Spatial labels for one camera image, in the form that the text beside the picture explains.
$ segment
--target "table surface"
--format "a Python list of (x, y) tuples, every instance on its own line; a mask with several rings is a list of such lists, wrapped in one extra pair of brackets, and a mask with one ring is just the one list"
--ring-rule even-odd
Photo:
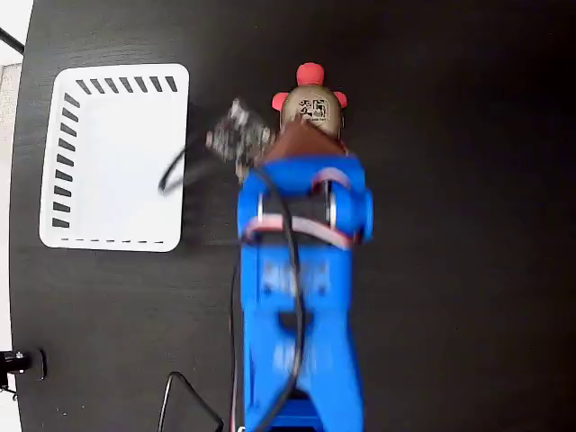
[[(173, 252), (44, 247), (57, 73), (181, 63), (193, 129), (237, 95), (277, 122), (272, 95), (311, 60), (348, 95), (345, 140), (375, 200), (352, 310), (366, 430), (574, 428), (576, 8), (420, 3), (35, 3), (13, 147), (10, 288), (13, 343), (43, 347), (49, 378), (19, 378), (24, 432), (155, 430), (173, 369), (223, 416), (229, 404), (234, 177), (186, 190)], [(210, 430), (191, 405), (175, 398), (169, 430)]]

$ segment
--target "wire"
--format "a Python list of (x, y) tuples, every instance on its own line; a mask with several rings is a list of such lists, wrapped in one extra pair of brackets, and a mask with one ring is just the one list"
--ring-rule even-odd
[(234, 287), (238, 279), (239, 259), (234, 265), (232, 271), (232, 280), (230, 281), (230, 305), (229, 305), (229, 332), (230, 332), (230, 355), (232, 364), (232, 388), (230, 390), (230, 432), (236, 432), (236, 395), (238, 392), (238, 368), (236, 365), (236, 343), (234, 333)]
[(172, 160), (172, 162), (162, 175), (162, 178), (160, 178), (160, 181), (158, 182), (158, 189), (160, 190), (161, 193), (169, 194), (179, 186), (186, 187), (194, 183), (201, 177), (207, 176), (214, 168), (220, 167), (222, 165), (222, 163), (219, 163), (216, 160), (196, 161), (196, 163), (194, 164), (194, 170), (184, 171), (183, 176), (174, 180), (171, 183), (168, 183), (170, 175), (175, 170), (176, 166), (178, 165), (178, 162), (180, 162), (180, 160), (184, 158), (186, 151), (194, 143), (203, 142), (205, 135), (206, 135), (205, 132), (198, 132), (190, 136), (188, 139), (186, 139), (184, 148), (182, 148), (182, 150), (180, 150), (180, 152), (175, 156), (175, 158)]
[(0, 41), (6, 42), (10, 48), (24, 55), (24, 45), (2, 27), (0, 27)]
[(296, 236), (294, 235), (292, 226), (292, 214), (288, 209), (286, 201), (278, 190), (278, 186), (272, 177), (261, 167), (253, 166), (251, 171), (255, 172), (270, 190), (272, 196), (279, 202), (282, 216), (283, 216), (283, 232), (286, 237), (286, 243), (290, 252), (290, 264), (292, 267), (292, 283), (294, 286), (294, 309), (296, 313), (296, 346), (294, 348), (294, 359), (292, 360), (292, 371), (290, 378), (286, 382), (284, 388), (276, 397), (274, 404), (266, 413), (265, 417), (260, 421), (256, 427), (255, 432), (266, 432), (270, 427), (274, 418), (278, 415), (285, 403), (290, 399), (290, 395), (296, 388), (298, 376), (302, 369), (303, 355), (304, 355), (304, 327), (305, 327), (305, 313), (304, 313), (304, 292), (300, 282), (300, 256), (298, 253), (298, 245), (296, 243)]
[(221, 419), (221, 417), (218, 414), (216, 414), (216, 412), (210, 407), (210, 405), (208, 405), (208, 403), (206, 403), (206, 401), (204, 399), (202, 399), (202, 397), (196, 392), (194, 387), (188, 382), (188, 380), (186, 380), (186, 377), (183, 376), (178, 371), (173, 371), (173, 372), (168, 374), (168, 379), (166, 381), (166, 389), (164, 391), (164, 400), (162, 401), (162, 409), (160, 410), (160, 419), (158, 421), (157, 432), (163, 432), (164, 431), (164, 419), (166, 416), (166, 408), (168, 405), (170, 390), (172, 389), (172, 381), (175, 378), (180, 380), (180, 382), (184, 385), (184, 387), (188, 390), (188, 392), (190, 394), (192, 394), (192, 396), (196, 399), (196, 401), (198, 401), (200, 406), (202, 408), (204, 408), (204, 410), (208, 413), (208, 415), (216, 423), (218, 423), (218, 426), (216, 427), (215, 431), (221, 432), (224, 429), (224, 421)]

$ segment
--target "black cable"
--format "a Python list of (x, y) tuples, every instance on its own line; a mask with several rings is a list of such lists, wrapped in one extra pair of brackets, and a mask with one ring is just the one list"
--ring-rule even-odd
[(2, 27), (0, 27), (0, 41), (6, 42), (10, 48), (17, 50), (20, 54), (24, 55), (24, 45)]
[(170, 389), (172, 388), (172, 381), (174, 380), (174, 378), (177, 378), (180, 380), (180, 382), (184, 385), (184, 387), (188, 390), (188, 392), (190, 394), (192, 394), (192, 396), (196, 399), (196, 401), (198, 401), (198, 403), (200, 403), (200, 405), (202, 406), (202, 408), (204, 408), (204, 410), (208, 413), (208, 415), (216, 423), (218, 423), (218, 426), (216, 427), (215, 432), (221, 432), (224, 429), (224, 421), (221, 419), (221, 417), (218, 414), (216, 414), (216, 412), (210, 407), (210, 405), (208, 405), (208, 403), (206, 403), (206, 401), (204, 399), (202, 399), (202, 397), (196, 392), (194, 387), (188, 382), (188, 380), (186, 380), (186, 377), (183, 376), (178, 371), (173, 371), (173, 372), (168, 374), (168, 379), (166, 381), (166, 390), (164, 391), (164, 400), (162, 401), (162, 409), (160, 410), (160, 419), (158, 421), (157, 432), (163, 432), (164, 431), (164, 418), (166, 416), (166, 408), (168, 405), (168, 399), (170, 396)]
[(238, 389), (238, 368), (236, 365), (236, 343), (234, 330), (234, 287), (238, 278), (239, 258), (232, 271), (232, 280), (230, 281), (230, 305), (229, 305), (229, 332), (230, 332), (230, 356), (232, 364), (232, 386), (230, 388), (230, 432), (236, 432), (236, 394)]
[(266, 413), (265, 417), (260, 421), (260, 424), (256, 427), (255, 432), (266, 432), (270, 427), (274, 418), (278, 415), (280, 410), (283, 408), (285, 403), (290, 399), (290, 395), (296, 387), (298, 382), (298, 376), (300, 375), (300, 370), (302, 369), (303, 355), (304, 355), (304, 292), (300, 282), (300, 256), (298, 254), (298, 245), (296, 243), (296, 238), (292, 228), (292, 214), (288, 209), (288, 204), (286, 204), (285, 199), (278, 190), (272, 177), (261, 167), (256, 166), (250, 169), (254, 171), (264, 182), (268, 189), (270, 190), (272, 196), (280, 203), (282, 218), (283, 218), (283, 231), (286, 237), (286, 243), (288, 244), (288, 250), (290, 252), (290, 264), (292, 267), (292, 278), (294, 283), (294, 309), (296, 313), (296, 346), (294, 348), (294, 359), (292, 361), (292, 371), (290, 378), (286, 382), (283, 390), (278, 394), (272, 408)]
[(160, 181), (158, 182), (158, 189), (160, 190), (161, 193), (169, 194), (180, 185), (182, 187), (186, 187), (189, 184), (198, 180), (199, 178), (208, 175), (215, 167), (221, 165), (214, 160), (197, 161), (194, 165), (194, 170), (185, 171), (182, 177), (174, 180), (171, 183), (168, 183), (170, 175), (176, 168), (176, 165), (178, 165), (178, 162), (180, 162), (180, 159), (182, 159), (185, 156), (186, 151), (196, 142), (203, 143), (204, 137), (205, 133), (199, 132), (186, 139), (184, 148), (182, 148), (182, 150), (180, 150), (180, 153), (178, 153), (174, 158), (174, 160), (172, 160), (172, 162), (162, 175), (162, 178), (160, 178)]

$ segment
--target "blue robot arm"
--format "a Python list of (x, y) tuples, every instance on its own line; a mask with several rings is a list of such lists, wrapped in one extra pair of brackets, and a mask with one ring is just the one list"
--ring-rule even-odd
[[(372, 236), (372, 195), (355, 157), (288, 158), (265, 166), (286, 198), (308, 196), (330, 182), (329, 223), (351, 239)], [(266, 183), (250, 174), (238, 198), (238, 234), (263, 216)], [(333, 244), (299, 247), (306, 311), (301, 373), (296, 388), (306, 398), (288, 400), (272, 428), (357, 432), (364, 427), (363, 400), (348, 312), (352, 294), (352, 252)], [(253, 242), (241, 250), (244, 311), (244, 414), (247, 431), (265, 417), (285, 386), (294, 357), (295, 335), (280, 320), (294, 312), (289, 251), (282, 244)]]

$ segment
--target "white plastic basket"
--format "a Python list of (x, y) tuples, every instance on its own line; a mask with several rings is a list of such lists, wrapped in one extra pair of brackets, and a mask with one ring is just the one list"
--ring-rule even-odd
[[(181, 65), (66, 69), (56, 77), (40, 197), (51, 248), (165, 252), (176, 247), (182, 189), (158, 180), (185, 145)], [(175, 169), (181, 176), (184, 163)]]

